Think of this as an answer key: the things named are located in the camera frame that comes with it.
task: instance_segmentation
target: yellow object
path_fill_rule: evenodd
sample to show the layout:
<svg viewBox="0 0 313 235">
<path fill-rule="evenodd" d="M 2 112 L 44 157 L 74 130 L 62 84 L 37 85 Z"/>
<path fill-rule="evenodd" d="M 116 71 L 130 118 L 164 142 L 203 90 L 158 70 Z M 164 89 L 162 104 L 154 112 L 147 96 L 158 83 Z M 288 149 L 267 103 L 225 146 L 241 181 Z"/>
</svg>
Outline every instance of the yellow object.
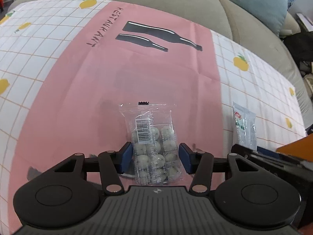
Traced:
<svg viewBox="0 0 313 235">
<path fill-rule="evenodd" d="M 277 152 L 313 162 L 313 134 L 286 146 L 279 147 Z"/>
<path fill-rule="evenodd" d="M 15 33 L 18 32 L 19 30 L 25 29 L 27 26 L 30 26 L 31 24 L 32 24 L 32 23 L 30 23 L 30 22 L 26 22 L 26 23 L 20 25 L 20 26 L 18 27 L 18 29 L 15 30 Z"/>
<path fill-rule="evenodd" d="M 10 13 L 7 13 L 7 14 L 4 16 L 4 18 L 0 20 L 0 25 L 1 25 L 2 23 L 4 23 L 5 21 L 7 21 L 7 20 L 13 15 L 14 12 L 15 12 L 15 11 L 11 11 Z"/>
<path fill-rule="evenodd" d="M 234 65 L 242 71 L 247 71 L 249 69 L 249 64 L 244 56 L 238 55 L 234 57 Z"/>
<path fill-rule="evenodd" d="M 291 96 L 295 96 L 295 91 L 293 91 L 293 89 L 291 87 L 289 88 L 289 92 L 290 92 Z"/>
<path fill-rule="evenodd" d="M 7 79 L 1 79 L 0 80 L 0 95 L 4 93 L 4 91 L 7 89 L 7 87 L 10 85 L 9 81 Z"/>
<path fill-rule="evenodd" d="M 288 128 L 292 128 L 292 123 L 290 122 L 290 119 L 289 118 L 285 118 L 285 120 L 286 120 L 286 124 L 287 124 L 287 126 L 288 126 Z"/>
<path fill-rule="evenodd" d="M 79 7 L 81 9 L 90 8 L 97 4 L 97 0 L 84 0 L 80 3 Z"/>
</svg>

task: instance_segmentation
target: clear plastic bag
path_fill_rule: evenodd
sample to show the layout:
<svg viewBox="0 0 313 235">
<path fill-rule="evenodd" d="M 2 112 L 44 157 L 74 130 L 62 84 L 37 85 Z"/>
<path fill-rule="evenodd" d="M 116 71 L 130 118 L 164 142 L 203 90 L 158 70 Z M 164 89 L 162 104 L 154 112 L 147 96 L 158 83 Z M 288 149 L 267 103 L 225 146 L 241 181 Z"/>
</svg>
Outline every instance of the clear plastic bag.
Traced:
<svg viewBox="0 0 313 235">
<path fill-rule="evenodd" d="M 167 105 L 120 105 L 133 144 L 139 185 L 168 183 L 181 177 L 178 144 Z"/>
<path fill-rule="evenodd" d="M 239 144 L 256 151 L 255 114 L 250 110 L 233 103 L 234 136 L 233 145 Z"/>
</svg>

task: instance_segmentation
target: pink stripe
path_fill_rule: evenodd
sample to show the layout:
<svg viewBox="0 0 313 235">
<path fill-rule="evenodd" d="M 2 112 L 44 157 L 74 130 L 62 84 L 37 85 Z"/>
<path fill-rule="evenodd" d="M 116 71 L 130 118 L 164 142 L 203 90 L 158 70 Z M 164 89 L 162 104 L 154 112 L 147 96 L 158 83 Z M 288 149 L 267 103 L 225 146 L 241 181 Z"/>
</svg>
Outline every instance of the pink stripe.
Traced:
<svg viewBox="0 0 313 235">
<path fill-rule="evenodd" d="M 117 20 L 109 18 L 121 12 Z M 97 33 L 111 20 L 103 37 Z M 154 36 L 122 31 L 127 21 L 170 29 L 203 51 Z M 164 52 L 115 40 L 118 34 L 144 36 Z M 93 36 L 99 39 L 92 47 Z M 38 93 L 23 126 L 13 160 L 9 202 L 26 180 L 29 165 L 45 171 L 69 155 L 118 150 L 126 142 L 121 103 L 167 103 L 179 142 L 222 156 L 223 125 L 219 73 L 209 29 L 138 5 L 110 2 L 63 52 Z M 186 176 L 180 184 L 189 186 Z M 19 222 L 9 206 L 10 229 Z"/>
</svg>

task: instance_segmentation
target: red oval logo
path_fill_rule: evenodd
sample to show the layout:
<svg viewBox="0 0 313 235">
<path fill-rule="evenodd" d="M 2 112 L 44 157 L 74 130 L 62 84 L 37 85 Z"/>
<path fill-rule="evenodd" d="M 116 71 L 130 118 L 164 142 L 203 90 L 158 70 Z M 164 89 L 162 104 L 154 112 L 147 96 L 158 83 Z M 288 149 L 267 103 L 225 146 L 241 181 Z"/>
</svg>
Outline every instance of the red oval logo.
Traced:
<svg viewBox="0 0 313 235">
<path fill-rule="evenodd" d="M 235 116 L 236 116 L 237 118 L 241 119 L 241 115 L 240 115 L 237 111 L 235 112 Z"/>
</svg>

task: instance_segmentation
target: white grid pattern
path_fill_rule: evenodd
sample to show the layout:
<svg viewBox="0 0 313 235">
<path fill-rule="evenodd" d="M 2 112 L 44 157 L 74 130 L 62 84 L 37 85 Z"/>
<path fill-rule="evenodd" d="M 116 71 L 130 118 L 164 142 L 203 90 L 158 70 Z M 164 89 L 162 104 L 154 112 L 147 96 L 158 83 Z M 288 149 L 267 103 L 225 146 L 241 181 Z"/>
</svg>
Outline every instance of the white grid pattern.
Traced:
<svg viewBox="0 0 313 235">
<path fill-rule="evenodd" d="M 257 144 L 275 151 L 278 147 L 306 136 L 294 86 L 272 66 L 255 54 L 211 31 L 216 62 L 221 79 L 223 110 L 223 153 L 226 156 L 233 145 L 233 102 L 256 114 Z M 233 59 L 243 55 L 248 71 L 234 66 Z M 289 128 L 288 118 L 292 123 Z"/>
<path fill-rule="evenodd" d="M 8 183 L 19 134 L 41 85 L 68 44 L 110 0 L 81 9 L 83 0 L 37 0 L 20 4 L 0 25 L 0 234 L 9 234 Z M 16 32 L 19 26 L 31 23 Z"/>
</svg>

